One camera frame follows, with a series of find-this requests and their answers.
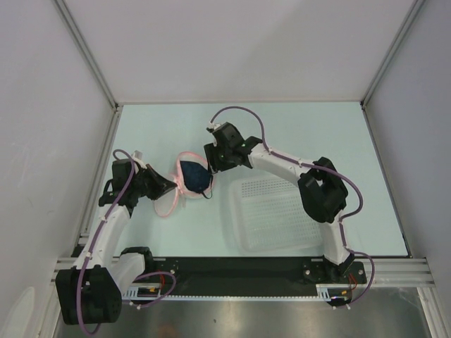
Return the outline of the dark blue lace bra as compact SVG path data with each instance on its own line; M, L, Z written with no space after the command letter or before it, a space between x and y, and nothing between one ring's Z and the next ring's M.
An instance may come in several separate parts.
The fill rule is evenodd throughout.
M211 190L213 175L202 164L193 161L181 161L180 169L183 174L183 183L189 192L202 195L205 199L211 199L206 195L207 190Z

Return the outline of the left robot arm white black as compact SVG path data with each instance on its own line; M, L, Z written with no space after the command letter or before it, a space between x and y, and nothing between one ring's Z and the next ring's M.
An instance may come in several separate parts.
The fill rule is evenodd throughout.
M112 164L112 178L99 198L100 222L69 269L58 271L56 290L67 325L100 325L117 321L123 294L137 280L156 276L149 248L129 247L113 262L118 241L138 201L160 199L177 184L141 160L120 159Z

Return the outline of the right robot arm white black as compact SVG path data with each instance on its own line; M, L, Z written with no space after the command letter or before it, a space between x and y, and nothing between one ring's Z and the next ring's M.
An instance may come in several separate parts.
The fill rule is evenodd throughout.
M337 172L328 158L305 161L282 154L264 137L244 139L231 123L209 123L206 130L214 138L204 145L213 174L242 165L273 174L299 189L305 213L320 225L326 277L332 282L348 277L355 252L347 247L342 222L363 208L364 199L356 184Z

